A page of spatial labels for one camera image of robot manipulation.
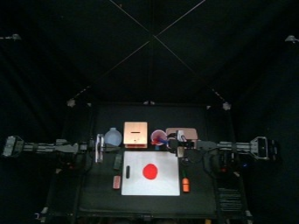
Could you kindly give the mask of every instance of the red circle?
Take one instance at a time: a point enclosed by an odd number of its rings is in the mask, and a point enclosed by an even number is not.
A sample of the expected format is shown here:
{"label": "red circle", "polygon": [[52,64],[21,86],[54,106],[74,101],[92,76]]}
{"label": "red circle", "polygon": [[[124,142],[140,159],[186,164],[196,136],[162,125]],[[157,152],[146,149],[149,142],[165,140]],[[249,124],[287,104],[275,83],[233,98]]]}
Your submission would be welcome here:
{"label": "red circle", "polygon": [[142,170],[144,177],[146,179],[154,179],[157,175],[157,168],[153,164],[148,164]]}

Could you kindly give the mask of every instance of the orange object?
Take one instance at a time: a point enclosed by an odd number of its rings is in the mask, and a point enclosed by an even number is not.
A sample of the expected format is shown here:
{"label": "orange object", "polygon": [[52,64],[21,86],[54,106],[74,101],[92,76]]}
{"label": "orange object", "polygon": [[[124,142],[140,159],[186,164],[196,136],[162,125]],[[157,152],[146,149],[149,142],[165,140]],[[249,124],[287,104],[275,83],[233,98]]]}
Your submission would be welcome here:
{"label": "orange object", "polygon": [[181,190],[186,193],[190,191],[189,180],[186,178],[181,179]]}

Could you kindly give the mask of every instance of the black table surface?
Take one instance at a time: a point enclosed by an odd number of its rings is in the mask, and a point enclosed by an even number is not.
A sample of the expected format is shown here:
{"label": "black table surface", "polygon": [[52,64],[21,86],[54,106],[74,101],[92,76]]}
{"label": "black table surface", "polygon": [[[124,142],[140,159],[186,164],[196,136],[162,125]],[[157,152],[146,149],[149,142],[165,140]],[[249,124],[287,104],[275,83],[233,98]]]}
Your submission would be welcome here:
{"label": "black table surface", "polygon": [[[105,134],[110,127],[122,133],[124,122],[146,122],[148,136],[157,129],[194,128],[200,140],[213,142],[229,140],[226,117],[221,108],[105,104],[96,105],[93,108],[82,106],[70,109],[61,138],[72,143],[86,141],[90,136]],[[180,186],[180,196],[122,196],[121,190],[112,189],[113,176],[118,174],[113,170],[116,153],[105,153],[102,164],[93,164],[84,175],[77,201],[78,212],[114,216],[149,214],[154,217],[214,217],[212,179],[202,170],[202,163],[198,160],[201,156],[196,153],[200,152],[194,150],[190,153],[193,160],[188,166],[184,166],[181,161],[178,163],[180,181],[182,169],[190,181],[190,192],[184,193]],[[53,210],[64,211],[64,213],[73,211],[76,193],[70,191],[77,189],[78,183],[80,178],[76,178],[76,175],[60,174],[50,203]]]}
{"label": "black table surface", "polygon": [[104,154],[102,164],[93,164],[84,178],[78,210],[113,215],[150,214],[154,217],[212,216],[216,208],[210,177],[201,167],[201,153],[194,151],[190,154],[193,161],[189,165],[182,163],[178,165],[180,183],[182,179],[181,170],[184,170],[190,182],[190,191],[182,192],[180,185],[180,196],[121,195],[121,189],[114,190],[112,188],[113,176],[120,174],[118,171],[113,170],[116,154]]}

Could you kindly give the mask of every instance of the ceiling wire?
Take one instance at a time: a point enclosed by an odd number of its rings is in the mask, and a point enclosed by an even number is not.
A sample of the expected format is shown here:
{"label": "ceiling wire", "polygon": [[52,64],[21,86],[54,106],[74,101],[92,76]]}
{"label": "ceiling wire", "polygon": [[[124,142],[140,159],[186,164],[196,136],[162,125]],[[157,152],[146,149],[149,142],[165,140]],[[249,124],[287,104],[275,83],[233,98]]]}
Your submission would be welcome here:
{"label": "ceiling wire", "polygon": [[[188,68],[188,70],[190,71],[190,73],[197,77],[197,73],[192,70],[192,68],[188,66],[188,64],[182,61],[182,59],[174,54],[174,52],[170,50],[170,48],[165,45],[165,43],[156,37],[153,36],[154,39],[160,42],[160,44],[164,46],[164,48],[170,52],[170,54],[173,55],[173,57],[182,63],[182,65]],[[202,84],[205,85],[206,88],[209,88],[209,90],[212,91],[212,93],[221,99],[222,102],[226,102],[225,99],[220,96],[218,92],[209,86],[209,84],[206,83],[206,81],[200,77],[200,81],[202,82]]]}
{"label": "ceiling wire", "polygon": [[136,19],[122,10],[122,8],[112,1],[112,0],[108,0],[128,16],[129,18],[140,25],[140,27],[146,31],[149,32],[145,27],[136,21]]}
{"label": "ceiling wire", "polygon": [[204,2],[205,0],[200,1],[154,36],[162,34]]}
{"label": "ceiling wire", "polygon": [[[128,17],[138,24],[138,26],[146,32],[149,32],[148,29],[137,22],[137,20],[124,11],[124,9],[112,0],[109,0],[109,2],[128,15]],[[157,38],[157,36],[161,35],[204,2],[205,2],[205,0],[201,0],[156,35],[153,35],[149,32],[152,37],[160,42],[160,44],[165,47],[165,49],[173,55],[173,57],[182,63],[182,65],[188,68],[190,73],[196,76],[198,76],[197,73],[192,70],[192,68],[186,65],[186,63],[180,59],[180,57],[173,53],[173,51],[169,49],[169,47],[165,45],[165,43]],[[116,65],[112,68],[109,68],[100,75],[100,77],[97,77],[93,80],[90,85],[93,85],[98,81],[98,79],[102,78],[149,42],[150,41],[148,40],[118,63],[116,63]],[[200,80],[201,80],[202,84],[206,86],[206,88],[209,88],[210,92],[221,99],[221,101],[226,102],[225,99],[218,94],[218,92],[208,85],[206,81],[201,77],[200,77]],[[69,101],[74,100],[90,88],[90,85],[86,86],[82,90],[80,90],[78,93],[69,99]]]}
{"label": "ceiling wire", "polygon": [[[146,42],[144,42],[144,44],[142,45],[140,45],[137,48],[136,48],[136,50],[133,51],[133,52],[130,52],[126,56],[125,56],[125,58],[124,59],[121,59],[116,64],[114,64],[114,66],[112,66],[93,81],[92,81],[92,84],[90,85],[93,85],[97,81],[98,81],[98,79],[100,78],[102,78],[105,75],[108,75],[109,73],[110,73],[110,71],[113,71],[114,70],[114,68],[121,64],[121,63],[124,63],[124,61],[128,59],[128,58],[130,58],[130,56],[146,45],[149,43],[149,41],[146,41]],[[78,93],[69,99],[69,101],[70,100],[74,100],[89,88],[90,88],[90,85],[88,85],[85,88],[82,88],[80,91],[78,91]]]}
{"label": "ceiling wire", "polygon": [[154,60],[154,0],[149,2],[149,32],[148,32],[148,76],[146,76],[146,91],[145,91],[145,98],[150,99],[150,95],[153,94],[153,60]]}

